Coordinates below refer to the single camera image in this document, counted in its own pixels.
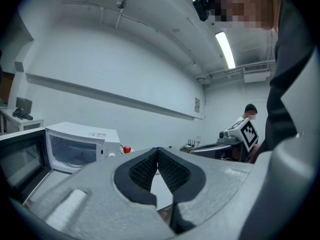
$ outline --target microwave door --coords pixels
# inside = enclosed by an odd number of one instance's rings
[[[0,136],[0,168],[10,197],[24,203],[51,171],[46,130],[26,130]]]

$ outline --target black sleeve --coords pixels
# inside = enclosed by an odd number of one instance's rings
[[[253,161],[260,153],[272,151],[280,142],[297,134],[281,97],[306,66],[315,45],[308,26],[295,6],[289,0],[281,0],[278,41],[275,45],[276,70],[270,81],[267,100],[265,140]]]

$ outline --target white microwave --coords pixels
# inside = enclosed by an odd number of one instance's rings
[[[45,137],[51,168],[66,173],[120,154],[114,129],[62,122],[46,127]]]
[[[116,130],[63,122],[0,135],[0,174],[23,204],[52,170],[74,173],[120,154]]]

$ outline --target fluorescent light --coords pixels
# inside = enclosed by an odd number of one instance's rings
[[[223,54],[229,69],[234,69],[236,67],[234,56],[232,55],[232,51],[231,51],[225,32],[222,31],[222,32],[216,33],[215,37],[221,46],[221,49],[223,51]]]

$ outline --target desk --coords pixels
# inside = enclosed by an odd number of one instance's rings
[[[0,109],[7,109],[8,104],[5,104],[4,102],[0,101]]]
[[[19,129],[19,132],[22,132],[25,130],[25,127],[34,125],[33,128],[42,127],[44,124],[44,119],[36,114],[30,114],[30,116],[33,117],[33,120],[27,120],[27,119],[19,119],[18,117],[13,117],[12,113],[15,111],[15,109],[0,109],[0,120],[1,120],[1,135],[5,134],[5,125],[4,125],[4,119],[6,119],[7,122],[10,122],[14,126],[16,126]]]

